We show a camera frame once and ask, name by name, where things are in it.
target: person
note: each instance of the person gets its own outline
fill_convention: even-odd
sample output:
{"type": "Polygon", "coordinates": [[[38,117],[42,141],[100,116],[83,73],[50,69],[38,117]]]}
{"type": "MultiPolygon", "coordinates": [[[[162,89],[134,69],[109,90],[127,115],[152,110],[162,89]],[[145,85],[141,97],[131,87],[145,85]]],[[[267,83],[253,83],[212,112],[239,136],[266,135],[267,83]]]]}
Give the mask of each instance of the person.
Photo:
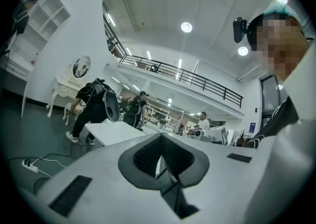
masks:
{"type": "Polygon", "coordinates": [[[28,11],[34,6],[38,0],[26,0],[25,2],[19,2],[13,11],[13,16],[10,21],[5,25],[5,36],[1,38],[1,51],[0,56],[4,53],[5,49],[9,45],[11,37],[15,34],[23,34],[26,25],[29,21],[28,11]]]}
{"type": "Polygon", "coordinates": [[[123,121],[129,124],[130,126],[136,128],[138,123],[144,123],[146,117],[146,99],[147,94],[144,91],[139,93],[139,97],[134,98],[127,107],[126,114],[123,118],[123,121]]]}
{"type": "MultiPolygon", "coordinates": [[[[72,132],[66,132],[66,137],[70,139],[73,143],[78,143],[78,137],[86,123],[101,123],[107,118],[105,105],[102,100],[103,95],[93,94],[93,85],[92,83],[88,83],[85,87],[79,90],[76,98],[71,105],[69,113],[74,112],[75,107],[80,103],[81,100],[86,103],[86,107],[79,114],[72,132]]],[[[94,139],[94,136],[89,134],[89,144],[91,146],[95,144],[94,139]]]]}
{"type": "Polygon", "coordinates": [[[201,120],[199,126],[196,129],[188,132],[187,135],[194,135],[194,133],[197,130],[204,130],[204,129],[209,128],[209,121],[206,119],[206,112],[202,111],[200,116],[199,116],[199,119],[201,120]]]}
{"type": "Polygon", "coordinates": [[[269,123],[244,145],[257,148],[263,138],[276,135],[299,118],[316,117],[316,48],[315,42],[309,42],[313,39],[305,37],[296,12],[278,2],[271,3],[250,22],[247,38],[252,50],[261,53],[269,69],[283,82],[289,96],[275,110],[269,123]]]}
{"type": "Polygon", "coordinates": [[[87,66],[83,65],[81,68],[79,68],[79,69],[77,68],[77,71],[75,73],[75,77],[81,78],[87,73],[87,71],[88,71],[87,66]]]}

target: black backpack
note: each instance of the black backpack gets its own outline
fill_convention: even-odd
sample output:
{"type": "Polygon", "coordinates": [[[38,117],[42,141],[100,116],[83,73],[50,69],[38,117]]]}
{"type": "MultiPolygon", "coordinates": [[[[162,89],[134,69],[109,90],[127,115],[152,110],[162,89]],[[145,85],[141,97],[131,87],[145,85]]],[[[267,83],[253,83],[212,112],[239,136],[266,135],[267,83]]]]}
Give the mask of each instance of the black backpack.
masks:
{"type": "Polygon", "coordinates": [[[126,113],[137,116],[140,114],[141,110],[142,110],[142,107],[140,105],[140,101],[135,98],[128,104],[126,113]]]}

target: black metal railing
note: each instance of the black metal railing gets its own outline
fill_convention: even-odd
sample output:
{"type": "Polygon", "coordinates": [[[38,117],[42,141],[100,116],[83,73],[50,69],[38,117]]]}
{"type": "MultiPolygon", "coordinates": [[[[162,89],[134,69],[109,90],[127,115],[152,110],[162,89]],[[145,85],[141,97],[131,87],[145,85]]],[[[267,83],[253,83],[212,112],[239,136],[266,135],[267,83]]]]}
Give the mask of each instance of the black metal railing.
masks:
{"type": "Polygon", "coordinates": [[[151,71],[160,75],[167,76],[180,82],[186,82],[190,85],[200,87],[202,90],[210,91],[221,96],[224,100],[227,99],[241,108],[243,97],[236,92],[214,82],[203,76],[197,75],[185,69],[180,69],[175,66],[156,61],[149,60],[143,57],[126,55],[120,63],[132,65],[144,70],[151,71]]]}
{"type": "Polygon", "coordinates": [[[126,55],[126,51],[122,44],[120,43],[119,39],[115,35],[113,29],[108,23],[108,20],[103,15],[103,24],[104,24],[104,30],[105,35],[107,36],[107,43],[108,43],[108,49],[110,53],[120,62],[124,56],[126,55]]]}

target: black pants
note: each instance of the black pants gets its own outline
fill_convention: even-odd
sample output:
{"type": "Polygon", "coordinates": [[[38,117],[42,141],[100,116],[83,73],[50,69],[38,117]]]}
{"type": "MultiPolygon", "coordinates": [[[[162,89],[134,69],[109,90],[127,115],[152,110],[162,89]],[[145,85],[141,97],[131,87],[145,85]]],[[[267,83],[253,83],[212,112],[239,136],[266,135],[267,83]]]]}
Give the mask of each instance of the black pants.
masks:
{"type": "Polygon", "coordinates": [[[89,121],[93,123],[101,123],[107,118],[104,104],[94,104],[84,108],[83,112],[79,114],[73,129],[73,137],[79,137],[84,125],[89,121]]]}
{"type": "Polygon", "coordinates": [[[126,114],[123,121],[125,123],[129,124],[130,126],[136,128],[139,121],[140,121],[140,115],[135,116],[135,115],[131,115],[131,114],[126,114]]]}

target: gray floor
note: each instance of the gray floor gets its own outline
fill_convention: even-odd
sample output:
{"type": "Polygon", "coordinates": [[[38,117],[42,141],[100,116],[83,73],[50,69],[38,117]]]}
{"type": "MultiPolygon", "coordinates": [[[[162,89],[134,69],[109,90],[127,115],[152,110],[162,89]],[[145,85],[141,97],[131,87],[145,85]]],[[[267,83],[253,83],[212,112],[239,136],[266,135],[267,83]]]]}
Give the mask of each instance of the gray floor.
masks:
{"type": "MultiPolygon", "coordinates": [[[[58,160],[62,165],[68,166],[85,153],[101,147],[96,141],[94,146],[71,146],[71,141],[66,138],[65,132],[71,131],[74,120],[65,126],[62,120],[64,112],[53,110],[51,118],[47,118],[48,111],[45,107],[26,103],[23,118],[21,118],[22,101],[15,98],[3,96],[0,102],[0,148],[5,159],[13,157],[43,157],[48,153],[68,155],[72,148],[70,157],[50,155],[48,159],[58,160]]],[[[79,143],[84,144],[87,131],[83,129],[80,134],[79,143]]],[[[16,184],[33,193],[34,182],[43,177],[42,173],[32,173],[23,168],[22,159],[9,161],[8,166],[16,184]]],[[[63,169],[56,162],[39,160],[36,166],[53,176],[63,169]]],[[[46,182],[39,181],[36,190],[46,182]]]]}

